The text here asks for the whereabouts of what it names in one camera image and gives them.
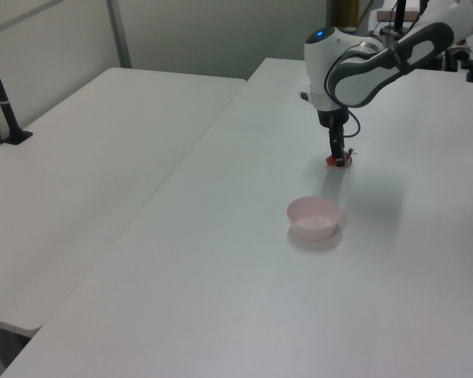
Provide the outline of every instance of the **white wall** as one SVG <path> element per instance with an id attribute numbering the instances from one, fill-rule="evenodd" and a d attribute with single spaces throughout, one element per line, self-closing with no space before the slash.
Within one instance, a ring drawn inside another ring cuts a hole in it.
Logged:
<path id="1" fill-rule="evenodd" d="M 0 76 L 21 127 L 118 66 L 105 0 L 64 0 L 0 31 Z"/>
<path id="2" fill-rule="evenodd" d="M 265 57 L 302 59 L 326 0 L 119 0 L 132 67 L 248 79 Z"/>

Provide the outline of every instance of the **small bowl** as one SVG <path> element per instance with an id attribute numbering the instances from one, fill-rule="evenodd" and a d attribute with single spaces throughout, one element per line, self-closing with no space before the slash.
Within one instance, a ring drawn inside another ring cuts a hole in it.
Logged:
<path id="1" fill-rule="evenodd" d="M 316 242 L 334 233 L 341 211 L 336 203 L 327 198 L 302 197 L 291 202 L 287 216 L 294 235 Z"/>

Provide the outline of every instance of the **black clamp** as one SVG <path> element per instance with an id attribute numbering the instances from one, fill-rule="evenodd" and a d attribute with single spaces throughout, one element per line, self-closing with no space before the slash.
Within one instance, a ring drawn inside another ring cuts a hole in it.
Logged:
<path id="1" fill-rule="evenodd" d="M 396 67 L 401 71 L 401 73 L 403 73 L 403 75 L 407 75 L 413 71 L 413 68 L 407 62 L 407 58 L 403 55 L 399 43 L 389 45 L 387 50 L 393 56 L 394 61 L 396 62 Z"/>

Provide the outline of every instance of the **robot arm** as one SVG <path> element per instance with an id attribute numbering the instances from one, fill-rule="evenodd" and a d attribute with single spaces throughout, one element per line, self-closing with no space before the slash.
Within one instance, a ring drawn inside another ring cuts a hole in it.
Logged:
<path id="1" fill-rule="evenodd" d="M 386 48 L 377 39 L 346 35 L 335 28 L 312 34 L 305 44 L 309 101 L 318 110 L 321 125 L 330 130 L 337 165 L 344 165 L 348 107 L 367 105 L 387 84 L 472 34 L 473 0 L 430 0 L 415 27 Z"/>

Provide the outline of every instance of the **table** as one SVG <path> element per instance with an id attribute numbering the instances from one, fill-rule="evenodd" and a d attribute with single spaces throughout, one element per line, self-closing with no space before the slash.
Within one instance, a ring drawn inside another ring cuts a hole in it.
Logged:
<path id="1" fill-rule="evenodd" d="M 0 327 L 35 334 L 243 85 L 110 69 L 0 146 Z"/>
<path id="2" fill-rule="evenodd" d="M 266 60 L 3 378 L 473 378 L 473 84 L 389 85 L 346 170 L 307 84 Z M 333 238 L 289 234 L 304 195 Z"/>

